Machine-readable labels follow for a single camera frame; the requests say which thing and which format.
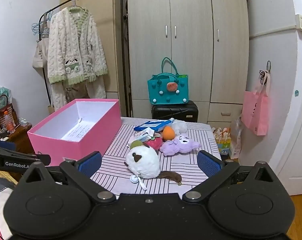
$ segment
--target orange plush ball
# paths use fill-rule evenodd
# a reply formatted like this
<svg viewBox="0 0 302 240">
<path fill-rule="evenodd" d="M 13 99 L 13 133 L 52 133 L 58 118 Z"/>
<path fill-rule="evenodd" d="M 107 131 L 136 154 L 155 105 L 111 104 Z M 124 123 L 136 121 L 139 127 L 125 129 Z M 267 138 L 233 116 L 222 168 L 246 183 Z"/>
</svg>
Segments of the orange plush ball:
<svg viewBox="0 0 302 240">
<path fill-rule="evenodd" d="M 175 137 L 175 132 L 174 130 L 169 127 L 169 126 L 166 126 L 164 127 L 163 129 L 163 132 L 162 132 L 162 137 L 165 141 L 170 141 L 170 140 L 173 140 L 174 137 Z"/>
</svg>

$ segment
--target clothes rack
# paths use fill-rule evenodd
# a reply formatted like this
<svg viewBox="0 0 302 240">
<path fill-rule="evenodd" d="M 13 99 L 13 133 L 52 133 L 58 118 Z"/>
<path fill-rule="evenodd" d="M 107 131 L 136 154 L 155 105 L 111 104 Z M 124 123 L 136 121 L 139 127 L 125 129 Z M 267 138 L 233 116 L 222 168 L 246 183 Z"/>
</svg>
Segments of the clothes rack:
<svg viewBox="0 0 302 240">
<path fill-rule="evenodd" d="M 51 10 L 47 11 L 47 14 L 57 8 L 59 8 L 60 6 L 71 2 L 73 0 L 67 0 L 59 5 L 57 5 L 56 7 L 52 8 Z M 128 109 L 128 96 L 127 96 L 127 80 L 126 80 L 126 72 L 125 72 L 125 56 L 124 56 L 124 29 L 123 29 L 123 0 L 120 0 L 120 14 L 121 14 L 121 47 L 122 47 L 122 69 L 123 69 L 123 79 L 124 79 L 124 98 L 125 98 L 125 109 L 126 109 L 126 116 L 130 116 L 130 110 Z M 44 14 L 40 17 L 39 20 L 39 41 L 41 40 L 41 34 L 40 34 L 40 23 L 41 23 L 41 19 L 44 16 Z M 44 68 L 43 70 L 43 76 L 44 76 L 44 80 L 45 80 L 45 85 L 46 85 L 46 90 L 47 90 L 47 95 L 48 95 L 48 99 L 49 99 L 49 103 L 51 104 L 51 98 L 50 98 L 50 93 L 49 93 L 49 89 L 48 89 L 48 84 L 47 84 L 47 80 L 46 80 L 46 73 Z"/>
</svg>

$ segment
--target teal bag handle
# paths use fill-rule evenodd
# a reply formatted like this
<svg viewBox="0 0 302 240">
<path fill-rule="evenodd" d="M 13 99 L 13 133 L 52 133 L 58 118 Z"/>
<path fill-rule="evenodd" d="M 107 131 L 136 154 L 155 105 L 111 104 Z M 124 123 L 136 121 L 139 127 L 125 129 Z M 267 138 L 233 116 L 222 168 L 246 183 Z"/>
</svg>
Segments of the teal bag handle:
<svg viewBox="0 0 302 240">
<path fill-rule="evenodd" d="M 171 62 L 172 64 L 172 67 L 174 68 L 175 72 L 176 72 L 176 75 L 179 75 L 179 73 L 177 72 L 176 70 L 176 67 L 174 65 L 174 63 L 172 62 L 172 60 L 170 60 L 168 57 L 165 57 L 163 60 L 162 60 L 162 63 L 161 63 L 161 69 L 162 69 L 162 73 L 163 73 L 163 63 L 168 60 L 169 62 Z"/>
<path fill-rule="evenodd" d="M 176 80 L 176 84 L 179 83 L 179 80 L 177 79 L 177 77 L 175 75 L 173 75 L 172 73 L 161 73 L 161 74 L 158 74 L 157 78 L 158 78 L 158 84 L 161 84 L 162 81 L 159 79 L 160 76 L 170 76 L 170 77 L 173 77 L 174 80 Z"/>
</svg>

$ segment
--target screw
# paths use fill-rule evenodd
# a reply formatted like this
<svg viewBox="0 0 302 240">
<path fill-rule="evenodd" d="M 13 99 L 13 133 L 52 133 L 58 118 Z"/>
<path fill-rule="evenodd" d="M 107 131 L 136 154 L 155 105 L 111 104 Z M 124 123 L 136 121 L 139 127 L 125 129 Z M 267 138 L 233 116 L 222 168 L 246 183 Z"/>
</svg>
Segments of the screw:
<svg viewBox="0 0 302 240">
<path fill-rule="evenodd" d="M 113 197 L 113 193 L 110 191 L 101 191 L 98 193 L 99 199 L 110 199 Z"/>
<path fill-rule="evenodd" d="M 188 199 L 198 199 L 198 198 L 201 197 L 201 193 L 192 190 L 192 191 L 189 191 L 189 192 L 185 193 L 185 196 Z"/>
</svg>

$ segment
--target brown plush tail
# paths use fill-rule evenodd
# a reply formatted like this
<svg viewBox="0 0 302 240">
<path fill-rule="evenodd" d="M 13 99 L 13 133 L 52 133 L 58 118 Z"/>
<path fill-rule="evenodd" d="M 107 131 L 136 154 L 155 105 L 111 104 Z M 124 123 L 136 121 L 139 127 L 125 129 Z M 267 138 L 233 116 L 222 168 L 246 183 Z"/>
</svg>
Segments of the brown plush tail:
<svg viewBox="0 0 302 240">
<path fill-rule="evenodd" d="M 182 181 L 181 175 L 175 171 L 161 171 L 157 178 L 174 180 L 176 183 L 180 183 Z"/>
</svg>

